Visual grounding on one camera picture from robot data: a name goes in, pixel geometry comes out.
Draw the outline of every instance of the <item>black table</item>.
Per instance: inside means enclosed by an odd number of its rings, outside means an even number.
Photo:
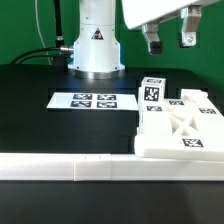
[[[122,78],[85,80],[60,68],[0,66],[0,151],[133,153],[138,113],[48,110],[54,92],[135,94],[144,76],[166,78],[167,98],[182,88],[224,97],[192,72],[128,68]],[[1,181],[0,223],[223,223],[223,182]]]

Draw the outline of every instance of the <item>green wall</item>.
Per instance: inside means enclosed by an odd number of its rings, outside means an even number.
[[[52,47],[55,45],[53,0],[39,0],[38,6],[45,42]],[[72,45],[78,37],[78,6],[78,0],[61,0],[67,45]],[[1,1],[0,12],[0,64],[42,47],[36,27],[34,0]],[[127,67],[189,69],[224,93],[224,1],[203,8],[202,14],[196,47],[178,47],[177,34],[182,21],[177,18],[160,25],[159,36],[164,44],[164,53],[151,56],[141,32],[130,31],[125,26],[121,0],[117,0],[116,37],[122,46],[122,63]],[[47,60],[36,59],[27,63],[47,64]]]

